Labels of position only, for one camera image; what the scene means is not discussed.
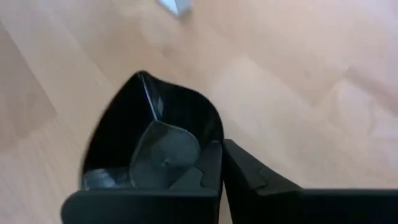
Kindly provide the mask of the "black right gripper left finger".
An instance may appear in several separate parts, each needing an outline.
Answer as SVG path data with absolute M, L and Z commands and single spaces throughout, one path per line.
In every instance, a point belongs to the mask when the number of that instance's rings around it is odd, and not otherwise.
M 212 142 L 165 190 L 79 190 L 64 202 L 62 224 L 218 224 L 222 157 Z

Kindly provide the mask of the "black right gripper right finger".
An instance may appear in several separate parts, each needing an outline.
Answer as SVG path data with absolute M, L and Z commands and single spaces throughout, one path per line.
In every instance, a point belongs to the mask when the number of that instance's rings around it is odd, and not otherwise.
M 398 189 L 304 189 L 230 139 L 222 170 L 233 224 L 398 224 Z

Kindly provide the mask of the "black wavy square plate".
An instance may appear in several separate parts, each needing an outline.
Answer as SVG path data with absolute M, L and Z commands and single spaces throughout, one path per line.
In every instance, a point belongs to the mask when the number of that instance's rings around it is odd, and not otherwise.
M 81 168 L 85 190 L 169 189 L 224 139 L 201 93 L 136 72 L 104 111 Z

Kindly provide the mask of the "white perforated metal shelf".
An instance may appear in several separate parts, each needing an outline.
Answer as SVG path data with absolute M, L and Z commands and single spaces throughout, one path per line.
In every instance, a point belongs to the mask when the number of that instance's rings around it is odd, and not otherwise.
M 192 10 L 193 0 L 156 0 L 175 17 L 179 18 Z

